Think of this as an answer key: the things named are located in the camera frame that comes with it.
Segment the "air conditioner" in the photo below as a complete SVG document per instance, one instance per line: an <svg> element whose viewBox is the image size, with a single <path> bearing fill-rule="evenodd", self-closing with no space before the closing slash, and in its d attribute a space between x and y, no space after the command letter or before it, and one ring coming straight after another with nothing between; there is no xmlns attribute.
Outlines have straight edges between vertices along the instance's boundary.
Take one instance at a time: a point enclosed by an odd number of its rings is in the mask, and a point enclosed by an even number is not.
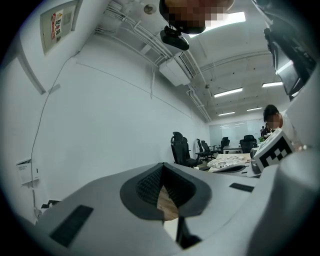
<svg viewBox="0 0 320 256"><path fill-rule="evenodd" d="M179 52L159 66L159 71L174 86L188 85L197 75L194 61L185 52Z"/></svg>

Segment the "floor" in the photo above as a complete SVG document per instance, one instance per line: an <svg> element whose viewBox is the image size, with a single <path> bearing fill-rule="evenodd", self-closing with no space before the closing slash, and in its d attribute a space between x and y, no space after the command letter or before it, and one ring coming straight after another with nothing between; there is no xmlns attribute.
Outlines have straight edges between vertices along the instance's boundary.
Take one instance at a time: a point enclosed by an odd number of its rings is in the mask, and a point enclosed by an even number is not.
<svg viewBox="0 0 320 256"><path fill-rule="evenodd" d="M162 187L158 197L157 208L164 212L165 221L172 221L178 218L178 208L169 198L169 194L164 186Z"/></svg>

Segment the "poster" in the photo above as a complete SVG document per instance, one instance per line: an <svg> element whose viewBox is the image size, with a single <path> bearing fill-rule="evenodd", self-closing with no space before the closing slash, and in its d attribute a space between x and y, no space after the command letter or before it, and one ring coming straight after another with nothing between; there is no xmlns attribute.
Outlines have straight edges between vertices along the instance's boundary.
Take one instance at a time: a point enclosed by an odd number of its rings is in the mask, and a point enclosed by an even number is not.
<svg viewBox="0 0 320 256"><path fill-rule="evenodd" d="M62 32L61 21L64 10L57 11L51 17L51 39L55 39Z"/></svg>

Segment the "label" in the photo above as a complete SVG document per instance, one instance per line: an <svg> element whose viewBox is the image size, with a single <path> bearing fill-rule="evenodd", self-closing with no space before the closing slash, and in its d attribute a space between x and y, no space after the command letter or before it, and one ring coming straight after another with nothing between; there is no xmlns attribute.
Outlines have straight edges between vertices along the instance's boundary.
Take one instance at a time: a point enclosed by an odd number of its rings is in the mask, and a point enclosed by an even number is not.
<svg viewBox="0 0 320 256"><path fill-rule="evenodd" d="M64 10L57 11L52 14L51 17L51 39L55 39L62 32L62 16L64 14Z"/></svg>

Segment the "wall sign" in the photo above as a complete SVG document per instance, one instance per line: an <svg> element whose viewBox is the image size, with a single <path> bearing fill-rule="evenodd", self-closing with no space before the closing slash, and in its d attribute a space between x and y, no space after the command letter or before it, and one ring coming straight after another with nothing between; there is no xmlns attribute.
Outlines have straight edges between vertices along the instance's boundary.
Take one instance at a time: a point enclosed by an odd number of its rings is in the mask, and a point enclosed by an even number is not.
<svg viewBox="0 0 320 256"><path fill-rule="evenodd" d="M62 15L64 14L64 10L57 11L56 13L52 14L51 17L51 39L54 39L56 36L61 34L62 27Z"/></svg>

